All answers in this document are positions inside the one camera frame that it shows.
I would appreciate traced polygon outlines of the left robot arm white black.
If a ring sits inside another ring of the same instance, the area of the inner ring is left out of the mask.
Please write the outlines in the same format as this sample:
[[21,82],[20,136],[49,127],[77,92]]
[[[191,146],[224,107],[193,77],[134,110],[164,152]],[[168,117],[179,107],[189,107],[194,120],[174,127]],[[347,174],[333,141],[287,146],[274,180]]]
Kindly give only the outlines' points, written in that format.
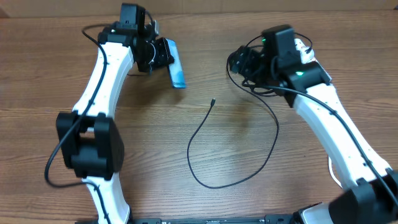
[[174,88],[185,88],[182,66],[174,41],[159,37],[159,25],[142,6],[124,3],[120,18],[104,24],[94,43],[98,57],[90,80],[72,112],[59,113],[59,144],[45,166],[61,152],[65,165],[86,185],[98,212],[96,223],[131,223],[130,206],[124,199],[119,172],[124,143],[114,122],[123,83],[133,67],[151,73],[167,68]]

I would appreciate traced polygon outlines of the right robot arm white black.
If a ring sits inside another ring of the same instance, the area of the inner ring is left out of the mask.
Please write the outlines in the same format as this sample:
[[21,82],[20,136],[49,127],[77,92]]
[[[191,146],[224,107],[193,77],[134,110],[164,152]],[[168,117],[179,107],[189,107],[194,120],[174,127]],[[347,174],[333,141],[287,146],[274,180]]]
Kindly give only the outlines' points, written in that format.
[[292,223],[390,223],[397,220],[397,171],[368,144],[344,109],[310,39],[289,25],[261,33],[262,47],[243,45],[227,59],[230,72],[256,96],[273,93],[311,127],[334,163],[343,193],[300,209]]

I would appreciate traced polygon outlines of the Samsung Galaxy smartphone blue screen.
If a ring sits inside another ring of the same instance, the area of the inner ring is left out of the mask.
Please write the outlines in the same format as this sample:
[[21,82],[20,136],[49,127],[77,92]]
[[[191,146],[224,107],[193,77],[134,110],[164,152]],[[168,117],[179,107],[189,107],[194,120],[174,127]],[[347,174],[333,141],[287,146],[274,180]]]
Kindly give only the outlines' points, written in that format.
[[182,64],[178,54],[177,44],[170,39],[166,39],[171,56],[174,58],[174,62],[172,62],[168,66],[170,81],[173,88],[183,89],[186,88],[185,77],[183,74]]

